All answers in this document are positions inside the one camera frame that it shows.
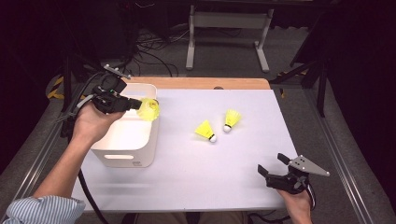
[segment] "white box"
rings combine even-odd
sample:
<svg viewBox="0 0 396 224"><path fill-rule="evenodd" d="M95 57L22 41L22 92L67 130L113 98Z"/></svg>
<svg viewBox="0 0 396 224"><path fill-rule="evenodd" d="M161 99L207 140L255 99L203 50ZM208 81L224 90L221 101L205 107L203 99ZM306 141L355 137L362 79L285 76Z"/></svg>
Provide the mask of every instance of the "white box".
<svg viewBox="0 0 396 224"><path fill-rule="evenodd" d="M138 100L156 99L157 89L151 84L128 83L121 95ZM145 121L135 110L129 110L91 150L105 166L147 167L154 160L158 126L159 118Z"/></svg>

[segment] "floor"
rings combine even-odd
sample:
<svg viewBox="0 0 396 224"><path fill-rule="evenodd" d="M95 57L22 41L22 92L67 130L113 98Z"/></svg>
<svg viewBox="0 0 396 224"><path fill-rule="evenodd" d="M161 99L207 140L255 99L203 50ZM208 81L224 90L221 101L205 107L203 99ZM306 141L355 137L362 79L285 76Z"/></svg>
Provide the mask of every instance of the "floor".
<svg viewBox="0 0 396 224"><path fill-rule="evenodd" d="M134 76L179 77L263 77L273 79L279 72L291 70L289 64L303 43L308 31L275 28L269 31L264 52L270 73L259 67L253 42L260 35L253 30L202 29L197 33L194 67L185 69L188 34L186 27L175 27L174 38L166 45L156 42L150 45L154 35L147 33L139 39L142 53L135 56L125 72ZM153 54L168 63L166 68ZM104 60L114 65L119 60ZM318 206L312 213L314 223L396 223L389 199L382 190L370 167L350 133L342 112L328 83L325 97L325 118L315 109L317 86L304 90L294 77L282 85L272 85L281 112L288 126L298 154L303 154L316 164L326 167L330 177L311 175L311 183L317 194ZM19 153L0 176L1 216L14 198L26 197L37 187L66 146L58 138L54 121L60 116L62 100L50 99L50 104L35 130ZM49 142L49 136L55 136ZM262 215L270 211L259 212ZM123 213L105 213L109 223L121 223ZM268 219L286 215L278 210L265 216ZM95 214L86 213L78 223L100 223ZM254 223L264 223L254 218Z"/></svg>

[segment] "person's left hand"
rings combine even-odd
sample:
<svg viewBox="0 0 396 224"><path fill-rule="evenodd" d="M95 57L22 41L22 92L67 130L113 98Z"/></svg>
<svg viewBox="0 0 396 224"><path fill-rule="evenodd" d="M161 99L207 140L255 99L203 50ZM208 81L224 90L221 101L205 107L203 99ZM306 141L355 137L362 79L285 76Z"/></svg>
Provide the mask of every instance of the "person's left hand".
<svg viewBox="0 0 396 224"><path fill-rule="evenodd" d="M79 111L72 140L78 139L89 145L102 139L110 125L120 119L125 112L104 114L92 102L86 103Z"/></svg>

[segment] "striped shirt sleeve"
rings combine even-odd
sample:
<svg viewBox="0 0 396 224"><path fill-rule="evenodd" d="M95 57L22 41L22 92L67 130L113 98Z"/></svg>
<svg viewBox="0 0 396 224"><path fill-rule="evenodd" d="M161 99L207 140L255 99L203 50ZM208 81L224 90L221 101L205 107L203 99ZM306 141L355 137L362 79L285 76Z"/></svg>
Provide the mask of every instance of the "striped shirt sleeve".
<svg viewBox="0 0 396 224"><path fill-rule="evenodd" d="M75 223L84 211L85 203L77 199L66 199L58 196L42 198L25 198L14 201L7 210L4 224L14 223Z"/></svg>

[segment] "forearm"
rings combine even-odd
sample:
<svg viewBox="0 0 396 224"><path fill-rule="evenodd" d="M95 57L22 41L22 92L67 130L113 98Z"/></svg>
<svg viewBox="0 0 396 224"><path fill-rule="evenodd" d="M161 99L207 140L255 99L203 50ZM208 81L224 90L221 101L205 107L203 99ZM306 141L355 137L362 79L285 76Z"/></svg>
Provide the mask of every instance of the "forearm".
<svg viewBox="0 0 396 224"><path fill-rule="evenodd" d="M39 198L55 195L71 198L82 162L92 144L86 139L72 139L62 157L33 194Z"/></svg>

